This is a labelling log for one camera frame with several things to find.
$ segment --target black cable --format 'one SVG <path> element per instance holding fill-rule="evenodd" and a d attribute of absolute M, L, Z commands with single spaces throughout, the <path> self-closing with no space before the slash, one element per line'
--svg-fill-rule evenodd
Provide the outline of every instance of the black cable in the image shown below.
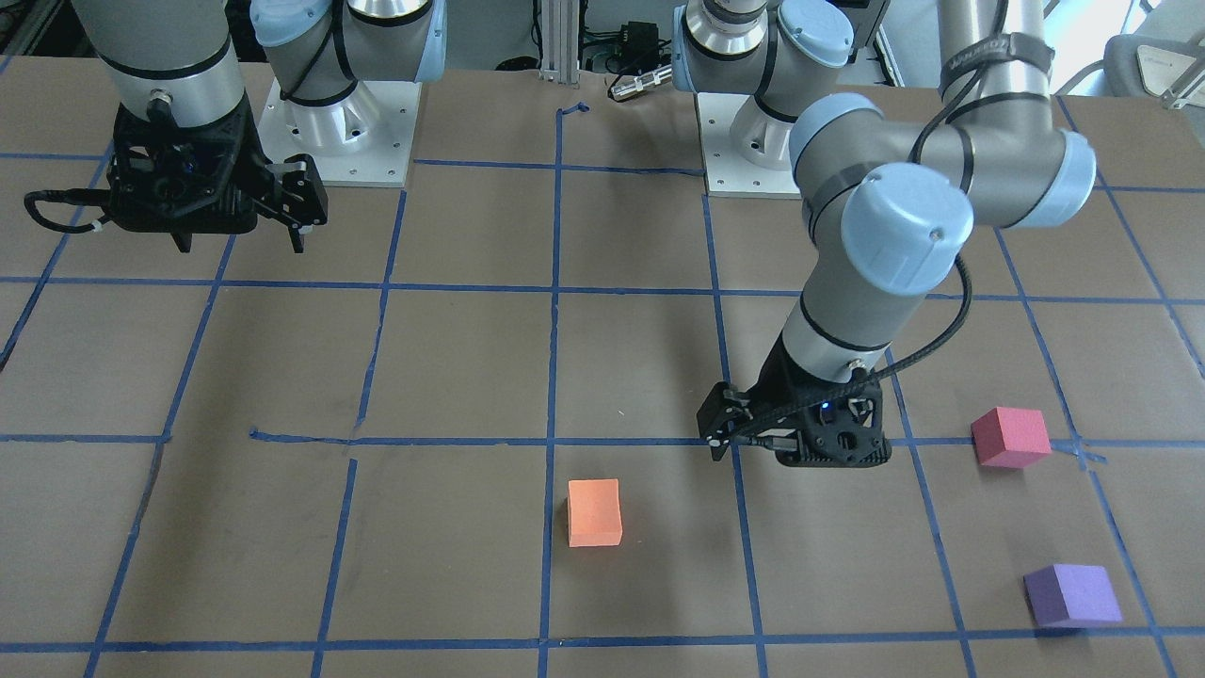
<path fill-rule="evenodd" d="M 975 69 L 975 72 L 971 73 L 971 78 L 968 79 L 966 84 L 958 90 L 958 94 L 954 94 L 950 102 L 942 106 L 941 111 L 933 116 L 933 119 L 930 119 L 924 128 L 921 129 L 921 134 L 917 135 L 916 141 L 912 143 L 912 149 L 909 151 L 907 161 L 921 161 L 921 149 L 924 148 L 924 142 L 929 140 L 929 135 L 936 131 L 937 126 L 946 122 L 950 118 L 950 114 L 954 112 L 954 108 L 963 104 L 963 100 L 966 99 L 966 95 L 970 94 L 971 89 L 974 89 L 975 86 L 983 79 L 983 72 L 982 67 Z"/>
<path fill-rule="evenodd" d="M 839 401 L 848 396 L 853 396 L 859 391 L 862 391 L 865 387 L 882 382 L 883 379 L 887 379 L 889 377 L 894 377 L 895 375 L 899 375 L 900 372 L 931 356 L 937 349 L 944 347 L 946 342 L 950 342 L 950 338 L 954 334 L 957 334 L 959 329 L 962 329 L 963 324 L 966 322 L 966 316 L 968 313 L 970 313 L 971 309 L 971 296 L 972 296 L 971 273 L 966 269 L 966 263 L 963 261 L 962 254 L 957 254 L 954 257 L 954 267 L 958 269 L 958 279 L 963 284 L 963 301 L 958 306 L 958 313 L 954 314 L 954 319 L 952 319 L 950 324 L 944 330 L 941 330 L 941 334 L 939 334 L 933 342 L 929 342 L 928 344 L 915 352 L 912 355 L 907 356 L 904 360 L 895 361 L 894 364 L 883 369 L 880 372 L 871 372 L 868 373 L 865 377 L 862 377 L 859 379 L 853 379 L 848 384 L 837 387 L 831 391 L 825 393 L 823 396 L 812 399 L 810 402 L 792 403 L 788 406 L 777 407 L 750 423 L 737 426 L 736 430 L 733 431 L 733 437 L 731 437 L 733 442 L 740 443 L 741 441 L 737 441 L 737 438 L 742 438 L 745 441 L 752 441 L 753 436 L 750 436 L 748 434 L 757 432 L 757 430 L 765 430 L 771 425 L 782 421 L 782 419 L 795 415 L 809 408 L 815 408 L 816 406 L 821 406 L 833 401 Z"/>
<path fill-rule="evenodd" d="M 1007 16 L 1009 16 L 1009 0 L 1000 0 L 999 2 L 995 4 L 995 16 L 992 18 L 991 35 L 1000 35 L 1001 33 L 1004 33 L 1004 20 Z M 958 106 L 962 105 L 963 100 L 966 99 L 971 89 L 974 89 L 975 86 L 978 84 L 983 79 L 983 76 L 986 75 L 987 75 L 987 66 L 980 66 L 975 69 L 975 72 L 971 73 L 971 77 L 970 79 L 966 81 L 966 84 L 964 84 L 963 88 L 958 90 L 958 94 L 954 94 L 954 96 L 950 99 L 950 102 L 942 106 L 941 111 L 937 112 L 937 114 L 934 116 L 933 119 L 930 119 L 928 124 L 925 124 L 924 128 L 921 129 L 921 134 L 916 137 L 916 142 L 912 143 L 912 149 L 907 154 L 907 161 L 910 163 L 921 161 L 921 151 L 924 148 L 924 142 L 929 140 L 929 135 L 931 135 L 942 122 L 950 120 L 950 116 L 954 112 L 956 108 L 958 108 Z"/>
<path fill-rule="evenodd" d="M 540 31 L 540 0 L 531 0 L 531 42 L 535 43 L 537 58 L 543 60 L 543 33 Z"/>
<path fill-rule="evenodd" d="M 108 190 L 95 188 L 72 188 L 70 190 L 30 190 L 29 193 L 25 193 L 25 211 L 29 212 L 30 218 L 36 220 L 39 225 L 48 228 L 55 232 L 67 232 L 71 235 L 92 232 L 93 230 L 96 230 L 100 224 L 112 220 L 112 217 L 110 217 L 106 211 L 100 218 L 96 218 L 86 225 L 59 223 L 42 216 L 42 212 L 37 208 L 39 202 L 101 207 L 104 210 L 105 205 L 108 202 Z"/>

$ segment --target orange foam block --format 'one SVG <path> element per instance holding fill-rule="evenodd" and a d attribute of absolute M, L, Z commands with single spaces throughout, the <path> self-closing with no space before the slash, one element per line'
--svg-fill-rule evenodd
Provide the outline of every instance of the orange foam block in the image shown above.
<path fill-rule="evenodd" d="M 569 546 L 616 547 L 622 538 L 619 481 L 570 481 Z"/>
<path fill-rule="evenodd" d="M 971 436 L 982 466 L 1024 468 L 1051 454 L 1040 411 L 994 408 L 971 425 Z"/>

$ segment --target light blue joint cover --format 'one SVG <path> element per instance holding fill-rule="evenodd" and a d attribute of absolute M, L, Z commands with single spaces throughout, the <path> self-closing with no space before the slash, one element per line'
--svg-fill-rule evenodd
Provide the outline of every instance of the light blue joint cover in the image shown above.
<path fill-rule="evenodd" d="M 448 10 L 447 0 L 434 0 L 431 24 L 427 30 L 427 45 L 418 61 L 415 82 L 435 82 L 443 77 L 443 65 L 447 61 Z"/>
<path fill-rule="evenodd" d="M 330 0 L 252 0 L 251 25 L 264 47 L 292 42 L 330 11 Z"/>
<path fill-rule="evenodd" d="M 778 25 L 787 40 L 817 63 L 837 69 L 850 60 L 853 25 L 845 12 L 824 0 L 783 0 Z"/>
<path fill-rule="evenodd" d="M 1080 211 L 1092 194 L 1097 181 L 1097 152 L 1082 134 L 1066 129 L 1059 131 L 1065 141 L 1063 164 L 1042 199 L 1025 218 L 1012 224 L 1013 228 L 1062 225 Z"/>
<path fill-rule="evenodd" d="M 686 5 L 674 7 L 674 47 L 670 64 L 674 66 L 674 88 L 682 92 L 696 92 L 690 81 L 690 66 L 686 58 L 686 33 L 682 28 L 682 13 Z"/>
<path fill-rule="evenodd" d="M 841 214 L 841 243 L 871 284 L 916 296 L 946 277 L 974 223 L 970 200 L 944 175 L 890 163 L 853 189 Z"/>
<path fill-rule="evenodd" d="M 823 99 L 816 101 L 811 106 L 800 113 L 799 119 L 795 120 L 795 125 L 790 128 L 790 166 L 795 166 L 799 161 L 799 155 L 804 154 L 804 148 L 807 147 L 807 142 L 812 140 L 813 136 L 819 134 L 828 123 L 835 120 L 836 118 L 851 113 L 853 111 L 875 111 L 878 117 L 883 117 L 883 112 L 878 110 L 878 106 L 874 105 L 870 99 L 866 99 L 862 94 L 854 94 L 853 92 L 839 92 L 836 94 L 829 94 Z"/>

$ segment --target metal base plate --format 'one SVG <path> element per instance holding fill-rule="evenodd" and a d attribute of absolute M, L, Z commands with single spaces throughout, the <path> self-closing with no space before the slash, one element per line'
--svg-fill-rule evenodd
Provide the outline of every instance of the metal base plate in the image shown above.
<path fill-rule="evenodd" d="M 365 82 L 381 104 L 384 125 L 378 126 L 364 148 L 347 155 L 323 155 L 302 148 L 284 122 L 281 86 L 272 81 L 268 105 L 259 118 L 259 140 L 272 161 L 296 153 L 311 153 L 325 185 L 401 188 L 406 185 L 410 151 L 418 122 L 422 84 L 415 82 Z"/>
<path fill-rule="evenodd" d="M 745 159 L 733 145 L 733 119 L 748 95 L 699 93 L 699 136 L 707 169 L 707 194 L 728 197 L 799 199 L 790 171 L 771 170 Z"/>

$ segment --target foam cube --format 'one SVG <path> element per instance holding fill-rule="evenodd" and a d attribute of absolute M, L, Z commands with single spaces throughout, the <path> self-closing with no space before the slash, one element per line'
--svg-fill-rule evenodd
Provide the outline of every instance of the foam cube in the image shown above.
<path fill-rule="evenodd" d="M 994 408 L 971 425 L 971 436 L 982 466 L 1024 468 L 1051 454 L 1040 411 Z"/>
<path fill-rule="evenodd" d="M 619 481 L 570 481 L 569 546 L 615 547 L 622 538 Z"/>
<path fill-rule="evenodd" d="M 1118 624 L 1122 611 L 1099 565 L 1056 564 L 1025 576 L 1034 620 L 1046 629 L 1087 629 Z"/>

